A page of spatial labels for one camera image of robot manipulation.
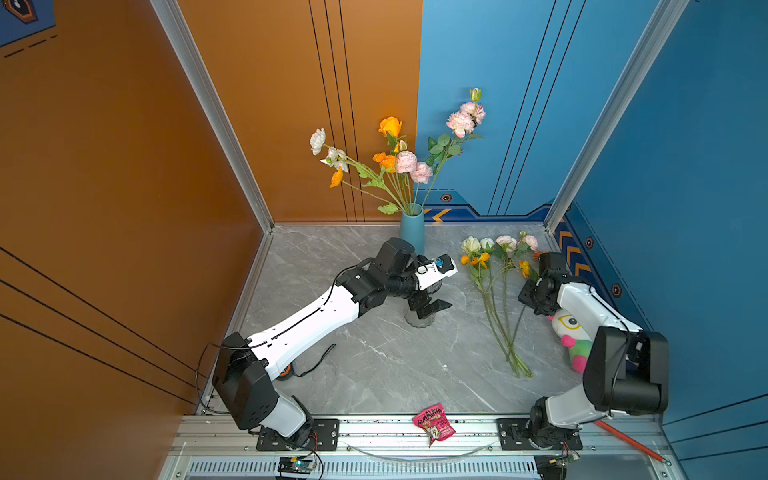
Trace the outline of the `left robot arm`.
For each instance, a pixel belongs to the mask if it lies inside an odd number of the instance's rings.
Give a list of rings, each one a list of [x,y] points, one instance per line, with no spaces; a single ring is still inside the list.
[[[238,429],[266,428],[289,445],[304,447],[313,440],[314,420],[298,399],[280,393],[274,381],[328,334],[390,297],[406,300],[420,320],[450,308],[432,295],[456,272],[449,255],[428,259],[392,237],[375,257],[342,269],[316,300],[282,322],[249,337],[234,332],[224,338],[217,346],[211,384]]]

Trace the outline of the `yellow rose stem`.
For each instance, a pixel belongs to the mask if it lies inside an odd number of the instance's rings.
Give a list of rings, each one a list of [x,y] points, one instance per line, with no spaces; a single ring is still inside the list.
[[[385,117],[379,123],[378,132],[386,140],[387,150],[374,156],[393,192],[403,206],[413,200],[411,181],[407,173],[397,172],[398,154],[408,149],[405,137],[401,135],[403,122],[394,116]]]

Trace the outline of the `white plush toy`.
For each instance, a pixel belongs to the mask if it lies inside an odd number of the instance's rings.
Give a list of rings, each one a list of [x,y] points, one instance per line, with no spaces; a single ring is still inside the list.
[[[564,309],[558,310],[549,320],[561,344],[568,350],[571,367],[583,374],[593,345],[592,337],[577,318]]]

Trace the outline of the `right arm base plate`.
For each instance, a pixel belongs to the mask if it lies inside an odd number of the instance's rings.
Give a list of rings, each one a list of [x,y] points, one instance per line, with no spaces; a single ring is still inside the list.
[[[578,431],[570,431],[565,437],[565,443],[553,443],[551,446],[542,446],[531,442],[527,430],[528,419],[522,417],[502,417],[496,420],[497,435],[503,451],[555,451],[569,450],[581,451],[583,444]]]

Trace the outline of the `cream pink rose stem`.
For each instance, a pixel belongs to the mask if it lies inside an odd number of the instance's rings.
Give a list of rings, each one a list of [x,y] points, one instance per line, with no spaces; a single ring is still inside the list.
[[[503,266],[504,266],[504,263],[502,260],[502,255],[504,254],[504,252],[508,252],[510,256],[514,256],[519,260],[527,260],[532,267],[532,273],[529,279],[535,280],[538,274],[535,268],[532,266],[531,260],[538,255],[539,243],[534,236],[529,235],[525,231],[521,232],[517,237],[513,237],[511,235],[502,235],[497,237],[495,240],[495,244],[492,249],[492,255],[501,261],[501,266],[499,267],[499,271],[494,275],[493,279],[491,280],[490,293],[491,293],[491,305],[496,310],[496,319],[497,319],[498,326],[500,327],[501,333],[502,333],[501,320],[503,316],[502,298],[501,298],[501,287],[502,287],[501,272],[503,271]],[[508,278],[507,278],[508,288],[509,288],[509,275],[513,272],[519,273],[518,270],[512,270],[509,272]],[[509,303],[509,292],[507,294],[507,305],[508,303]],[[509,313],[509,322],[511,327],[510,335],[506,336],[502,333],[502,336],[505,337],[508,341],[512,340],[514,337],[512,332],[511,320],[510,320],[510,313]]]

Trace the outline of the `white flower stem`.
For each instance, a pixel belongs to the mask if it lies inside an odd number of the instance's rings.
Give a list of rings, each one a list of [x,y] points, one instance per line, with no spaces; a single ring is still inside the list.
[[[376,168],[365,165],[349,157],[343,150],[328,145],[326,140],[325,129],[318,128],[310,136],[309,145],[312,154],[322,164],[334,170],[330,181],[331,188],[347,185],[363,195],[379,200],[381,205],[377,207],[377,210],[385,215],[405,211],[405,206],[402,205],[393,189],[387,184],[387,179],[379,165]],[[351,172],[356,173],[362,181],[360,186],[355,186],[345,180],[345,176]]]

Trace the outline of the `pink rose spray stem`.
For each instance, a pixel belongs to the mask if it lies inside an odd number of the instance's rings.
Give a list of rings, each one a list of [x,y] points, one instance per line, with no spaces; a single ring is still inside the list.
[[[476,133],[486,118],[485,108],[481,104],[482,97],[483,90],[481,88],[472,88],[469,92],[469,100],[462,103],[455,112],[448,116],[446,127],[449,132],[437,138],[429,137],[427,139],[428,156],[425,163],[432,175],[427,182],[428,189],[423,196],[422,207],[426,205],[447,162],[463,154],[465,143],[482,139],[482,136]]]

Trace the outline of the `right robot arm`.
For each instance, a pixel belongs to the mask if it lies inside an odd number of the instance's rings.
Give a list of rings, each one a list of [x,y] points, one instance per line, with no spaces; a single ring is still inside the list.
[[[642,329],[604,300],[596,289],[568,270],[565,256],[539,256],[541,272],[526,281],[519,300],[551,320],[563,346],[588,348],[572,358],[582,382],[542,397],[526,424],[529,442],[539,449],[559,446],[580,426],[613,413],[660,414],[669,403],[668,340]]]

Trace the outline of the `teal cylindrical vase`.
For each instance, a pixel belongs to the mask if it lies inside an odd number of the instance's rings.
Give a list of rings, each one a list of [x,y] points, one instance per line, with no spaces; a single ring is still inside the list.
[[[414,247],[416,254],[424,253],[425,220],[421,204],[411,203],[406,207],[401,216],[399,236]]]

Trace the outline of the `orange tape measure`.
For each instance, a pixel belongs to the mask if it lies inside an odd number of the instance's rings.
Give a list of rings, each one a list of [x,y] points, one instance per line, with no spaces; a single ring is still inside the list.
[[[293,364],[289,364],[278,376],[279,381],[285,381],[295,375]]]

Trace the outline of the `orange yellow small flower stem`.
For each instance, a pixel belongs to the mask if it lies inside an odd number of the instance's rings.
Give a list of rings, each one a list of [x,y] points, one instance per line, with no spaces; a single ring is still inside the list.
[[[334,170],[330,188],[348,186],[378,200],[380,205],[377,210],[385,215],[411,215],[416,212],[413,181],[409,173],[397,171],[397,157],[378,153],[374,155],[374,164],[369,166],[352,159],[340,149],[329,148],[320,162]]]

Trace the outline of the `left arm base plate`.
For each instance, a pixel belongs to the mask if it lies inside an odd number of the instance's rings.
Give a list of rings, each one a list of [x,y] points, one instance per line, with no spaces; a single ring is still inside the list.
[[[335,451],[338,438],[338,419],[311,419],[289,437],[283,437],[276,430],[262,427],[258,434],[256,449],[258,451]]]

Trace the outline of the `aluminium corner post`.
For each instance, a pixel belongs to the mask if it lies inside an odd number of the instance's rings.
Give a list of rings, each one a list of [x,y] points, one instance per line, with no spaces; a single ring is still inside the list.
[[[186,22],[181,6],[177,1],[172,0],[151,0],[150,4],[254,216],[262,231],[271,234],[274,230],[274,220]]]
[[[653,11],[600,115],[568,172],[545,220],[555,232],[689,4],[662,0]]]

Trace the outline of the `yellow poppy flower stem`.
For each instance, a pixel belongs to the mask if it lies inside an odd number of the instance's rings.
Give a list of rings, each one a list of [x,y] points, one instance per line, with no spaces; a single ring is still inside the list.
[[[510,256],[508,252],[504,252],[502,255],[502,260],[504,263],[503,271],[501,272],[501,298],[502,298],[502,320],[501,320],[501,328],[502,333],[506,336],[510,335],[510,322],[509,322],[509,313],[508,313],[508,305],[507,305],[507,294],[508,294],[508,274],[512,270],[518,270],[519,273],[522,275],[523,278],[529,279],[531,277],[532,273],[532,267],[530,263],[527,260],[519,260],[514,256]]]

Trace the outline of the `clear glass vase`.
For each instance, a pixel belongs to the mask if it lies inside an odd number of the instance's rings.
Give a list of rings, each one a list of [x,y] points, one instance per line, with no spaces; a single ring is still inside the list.
[[[431,311],[431,301],[416,304],[408,302],[405,307],[404,317],[408,325],[414,328],[427,328],[434,322],[434,313]]]

